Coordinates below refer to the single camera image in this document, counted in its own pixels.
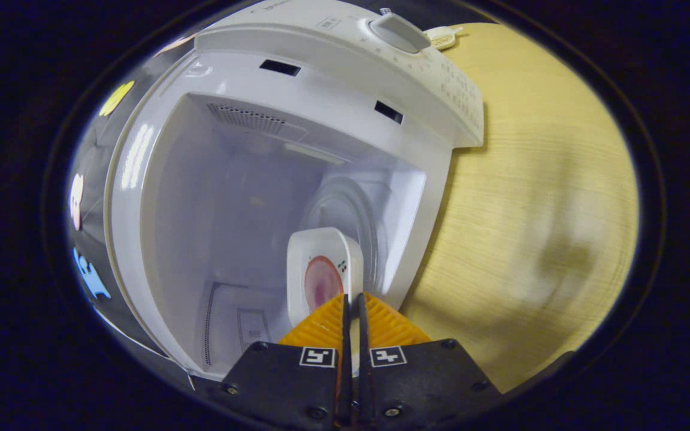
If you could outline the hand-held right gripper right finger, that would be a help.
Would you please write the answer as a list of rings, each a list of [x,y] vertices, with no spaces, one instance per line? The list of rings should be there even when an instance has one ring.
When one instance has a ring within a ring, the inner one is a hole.
[[[432,340],[373,295],[359,295],[357,306],[357,423],[364,429],[458,429],[502,402],[459,341]]]

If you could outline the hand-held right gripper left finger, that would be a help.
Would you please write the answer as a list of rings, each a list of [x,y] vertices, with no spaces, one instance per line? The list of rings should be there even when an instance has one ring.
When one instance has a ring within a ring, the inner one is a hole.
[[[279,343],[255,342],[219,386],[219,402],[261,429],[334,430],[350,424],[348,295],[337,295]]]

